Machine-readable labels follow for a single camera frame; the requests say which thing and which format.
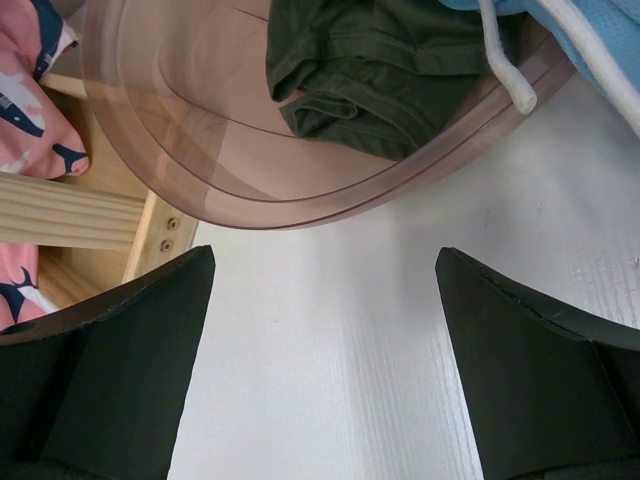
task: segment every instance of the white drawstring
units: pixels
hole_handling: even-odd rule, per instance
[[[480,15],[484,29],[484,45],[491,70],[509,92],[516,109],[523,115],[531,113],[538,97],[524,75],[504,54],[493,0],[480,0]]]
[[[611,103],[640,137],[640,94],[589,21],[571,0],[537,1],[569,36]]]

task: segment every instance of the olive green shirt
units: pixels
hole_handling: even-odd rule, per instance
[[[519,17],[500,19],[507,55]],[[294,135],[401,160],[436,136],[489,72],[480,15],[438,0],[273,0],[267,81]]]

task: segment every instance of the translucent pink plastic basket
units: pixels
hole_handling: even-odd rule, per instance
[[[291,136],[269,99],[269,0],[91,0],[87,94],[140,179],[180,210],[237,228],[326,223],[433,183],[486,152],[526,117],[494,78],[457,119],[401,162]],[[520,68],[544,103],[574,70],[531,22]]]

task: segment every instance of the white wooden floor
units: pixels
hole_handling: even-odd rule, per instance
[[[202,225],[218,270],[175,480],[482,478],[434,263],[638,325],[640,141],[572,79],[491,154],[356,218]]]

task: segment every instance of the pink fabric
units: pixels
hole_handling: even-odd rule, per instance
[[[78,175],[89,159],[36,78],[75,46],[48,0],[0,0],[0,172]],[[0,243],[0,330],[54,309],[37,290],[38,247]]]

